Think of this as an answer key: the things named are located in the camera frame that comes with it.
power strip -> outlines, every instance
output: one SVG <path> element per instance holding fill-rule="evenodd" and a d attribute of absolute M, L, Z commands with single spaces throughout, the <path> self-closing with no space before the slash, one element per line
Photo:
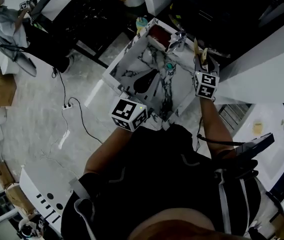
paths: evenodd
<path fill-rule="evenodd" d="M 72 105 L 71 103 L 65 104 L 65 105 L 63 105 L 63 107 L 62 107 L 63 110 L 68 110 L 68 109 L 72 109 L 72 108 L 73 108 L 73 105 Z"/>

black pants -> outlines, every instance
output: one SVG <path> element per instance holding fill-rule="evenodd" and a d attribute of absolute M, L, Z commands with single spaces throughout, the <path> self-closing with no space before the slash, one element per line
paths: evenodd
<path fill-rule="evenodd" d="M 23 50 L 46 62 L 63 73 L 69 66 L 70 60 L 66 55 L 68 49 L 57 43 L 47 32 L 30 24 L 23 24 L 26 38 L 30 42 Z"/>

white strap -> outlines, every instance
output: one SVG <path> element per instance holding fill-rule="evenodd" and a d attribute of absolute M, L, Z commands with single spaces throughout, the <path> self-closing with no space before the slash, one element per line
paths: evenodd
<path fill-rule="evenodd" d="M 89 193 L 77 178 L 71 180 L 69 184 L 79 198 L 91 200 Z"/>
<path fill-rule="evenodd" d="M 249 202 L 248 202 L 248 197 L 247 197 L 246 185 L 244 184 L 244 180 L 242 178 L 240 178 L 240 183 L 241 183 L 241 187 L 242 187 L 242 191 L 243 191 L 245 203 L 246 203 L 247 223 L 246 223 L 246 231 L 245 232 L 247 232 L 248 229 L 249 229 L 250 209 L 249 209 Z"/>
<path fill-rule="evenodd" d="M 79 210 L 79 205 L 80 205 L 80 203 L 83 200 L 85 200 L 85 199 L 78 199 L 78 200 L 76 200 L 75 203 L 74 203 L 74 209 L 82 217 L 82 219 L 84 220 L 85 225 L 86 225 L 86 230 L 87 230 L 88 235 L 90 236 L 91 240 L 97 240 L 95 235 L 93 234 L 93 231 L 92 231 L 92 229 L 91 229 L 91 227 L 89 225 L 89 222 L 88 222 L 86 216 L 82 212 L 80 212 L 80 210 Z"/>
<path fill-rule="evenodd" d="M 226 194 L 224 187 L 223 187 L 223 183 L 225 182 L 224 178 L 223 178 L 223 170 L 217 169 L 215 172 L 220 173 L 220 175 L 221 175 L 221 181 L 218 184 L 218 192 L 219 192 L 219 195 L 220 195 L 222 220 L 223 220 L 223 225 L 224 225 L 224 233 L 231 234 L 232 232 L 231 232 L 231 222 L 230 222 L 228 199 L 227 199 L 227 194 Z"/>

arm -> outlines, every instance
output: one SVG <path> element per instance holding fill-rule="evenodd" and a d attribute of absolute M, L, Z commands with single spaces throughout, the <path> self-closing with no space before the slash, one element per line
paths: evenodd
<path fill-rule="evenodd" d="M 29 12 L 30 9 L 29 8 L 25 8 L 21 14 L 19 15 L 19 17 L 17 18 L 16 22 L 14 23 L 15 25 L 15 32 L 17 32 L 19 30 L 19 28 L 21 27 L 22 23 L 23 23 L 23 19 L 24 19 L 24 16 L 27 14 L 27 12 Z"/>
<path fill-rule="evenodd" d="M 87 160 L 84 174 L 100 174 L 109 163 L 126 146 L 132 136 L 132 132 L 118 127 L 107 140 Z"/>
<path fill-rule="evenodd" d="M 219 113 L 212 100 L 200 98 L 201 112 L 205 137 L 212 141 L 232 142 L 231 134 L 222 122 Z M 207 143 L 212 158 L 224 150 L 232 150 L 233 146 Z"/>

teal object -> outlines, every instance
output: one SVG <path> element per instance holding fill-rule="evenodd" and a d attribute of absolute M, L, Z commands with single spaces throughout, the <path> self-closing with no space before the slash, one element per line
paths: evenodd
<path fill-rule="evenodd" d="M 166 70 L 171 71 L 171 70 L 173 70 L 174 68 L 175 68 L 175 67 L 173 66 L 172 63 L 166 63 L 166 64 L 165 64 L 165 69 L 166 69 Z"/>
<path fill-rule="evenodd" d="M 146 25 L 148 24 L 148 20 L 146 18 L 143 18 L 143 17 L 138 17 L 136 19 L 136 27 L 140 27 L 140 28 L 143 28 L 145 27 Z"/>

